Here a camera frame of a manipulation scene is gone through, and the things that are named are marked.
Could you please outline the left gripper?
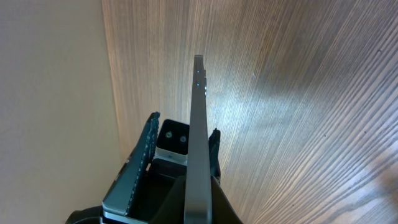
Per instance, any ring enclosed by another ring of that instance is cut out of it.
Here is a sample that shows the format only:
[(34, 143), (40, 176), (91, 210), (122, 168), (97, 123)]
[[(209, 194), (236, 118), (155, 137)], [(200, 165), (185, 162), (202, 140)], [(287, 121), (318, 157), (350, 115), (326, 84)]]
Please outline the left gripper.
[[(139, 140), (100, 206), (75, 210), (67, 223), (184, 223), (190, 125), (160, 113), (147, 119)], [(218, 184), (221, 132), (208, 139), (210, 174)]]

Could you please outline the smartphone with cyan screen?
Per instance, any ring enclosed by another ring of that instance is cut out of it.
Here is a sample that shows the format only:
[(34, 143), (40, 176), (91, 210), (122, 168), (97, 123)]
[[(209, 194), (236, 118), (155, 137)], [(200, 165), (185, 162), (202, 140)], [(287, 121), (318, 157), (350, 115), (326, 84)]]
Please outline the smartphone with cyan screen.
[(212, 222), (210, 156), (206, 117), (206, 71), (202, 55), (194, 57), (193, 65), (184, 222), (194, 224), (210, 224)]

